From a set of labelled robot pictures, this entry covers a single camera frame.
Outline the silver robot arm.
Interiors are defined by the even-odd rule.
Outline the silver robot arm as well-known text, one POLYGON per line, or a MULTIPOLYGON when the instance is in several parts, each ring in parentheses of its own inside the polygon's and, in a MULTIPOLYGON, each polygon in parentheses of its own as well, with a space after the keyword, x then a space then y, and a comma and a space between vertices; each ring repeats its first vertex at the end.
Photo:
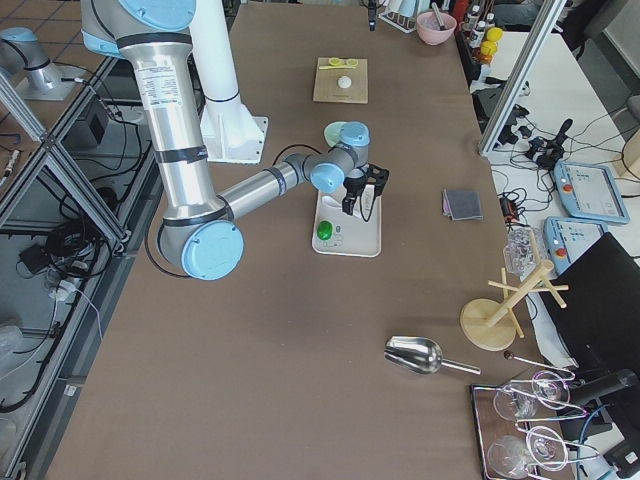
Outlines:
MULTIPOLYGON (((113 36, 115 30, 99 17, 108 6, 121 7, 148 27, 182 30, 195 18, 195 7, 203 4, 198 1, 93 1, 92 19, 101 32, 83 33, 86 48, 103 56, 120 56, 113 36)), ((16 89, 26 99, 62 101, 68 96, 77 74, 84 69, 53 61, 35 33, 19 26, 1 31, 1 77, 9 80, 19 71, 25 74, 25 79, 16 89)))
POLYGON ((264 138, 241 101, 220 2, 85 1, 81 13, 85 46, 133 67, 168 201, 159 251, 188 276, 229 274, 244 248, 235 219, 300 184, 362 192, 372 170, 370 138, 357 121, 325 153, 292 154, 215 191, 210 161, 243 162, 264 138))

